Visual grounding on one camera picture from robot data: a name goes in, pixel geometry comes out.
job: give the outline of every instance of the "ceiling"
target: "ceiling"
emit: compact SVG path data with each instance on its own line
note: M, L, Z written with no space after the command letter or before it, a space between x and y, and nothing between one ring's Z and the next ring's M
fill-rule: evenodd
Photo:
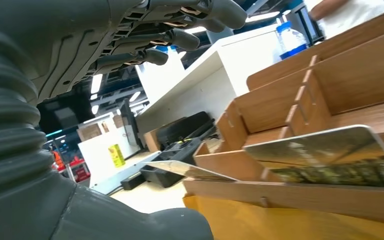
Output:
M249 17L255 15L261 15L265 13L271 13L276 11L284 11L288 8L288 3L294 0L234 0L238 3L244 10L252 10L253 13L248 14ZM253 29L258 29L268 24L271 24L274 19L264 19L260 21L254 21L246 23L241 29L234 30L235 34L242 32L250 31ZM195 35L200 39L200 45L195 51L188 51L186 55L182 58L182 62L185 68L190 66L197 58L199 58L210 46L211 43L206 35L206 32L195 33ZM178 52L183 52L181 48L177 49ZM92 78L85 79L74 86L74 92L83 92L90 94L92 85ZM91 104L100 100L99 104L99 114L104 114L106 111L111 108L116 108L118 103L120 103L124 98L130 98L134 93L132 89L141 88L141 81L139 80L138 74L134 66L127 66L123 69L119 69L115 72L111 72L102 78L99 92L97 93L98 98L91 100ZM111 101L106 101L102 103L102 99L111 98ZM146 98L145 94L142 93L135 102L142 101Z

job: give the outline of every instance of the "floor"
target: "floor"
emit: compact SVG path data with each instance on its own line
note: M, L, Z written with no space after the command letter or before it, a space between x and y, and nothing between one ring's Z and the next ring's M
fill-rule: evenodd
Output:
M152 182L144 182L133 190L120 190L110 197L136 211L150 214L166 209L184 208L182 198L185 193L182 181L169 188L163 188Z

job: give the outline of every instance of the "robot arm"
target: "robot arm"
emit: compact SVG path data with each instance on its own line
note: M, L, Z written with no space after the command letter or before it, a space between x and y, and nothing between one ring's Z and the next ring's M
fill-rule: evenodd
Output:
M150 49L199 41L183 30L240 28L232 0L0 0L0 240L210 240L199 213L144 214L52 171L36 104L125 65L162 65Z

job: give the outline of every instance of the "white wall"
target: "white wall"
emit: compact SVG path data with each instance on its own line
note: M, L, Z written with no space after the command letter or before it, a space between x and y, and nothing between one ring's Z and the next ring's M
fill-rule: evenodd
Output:
M152 104L166 94L183 76L185 68L176 50L168 52L167 63L158 66L149 62L135 66L149 103Z
M276 32L272 31L275 26L254 31L259 32L263 29L270 31L259 35L253 34L253 31L244 32L242 34L249 37L223 45L218 50L237 96L249 92L247 78L250 75L281 61L282 50Z
M140 134L154 130L182 117L205 111L218 119L236 97L224 67L191 87L151 115L136 117Z
M132 134L132 126L127 125L78 144L90 171L90 186L107 180L123 169L114 165L108 150L110 146L118 144L124 158L139 151L138 145L130 145L125 127L127 133Z

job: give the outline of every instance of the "cardboard box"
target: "cardboard box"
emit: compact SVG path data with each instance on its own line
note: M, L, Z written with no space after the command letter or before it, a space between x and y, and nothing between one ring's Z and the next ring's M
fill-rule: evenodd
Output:
M82 142L102 135L98 123L77 129L77 134Z

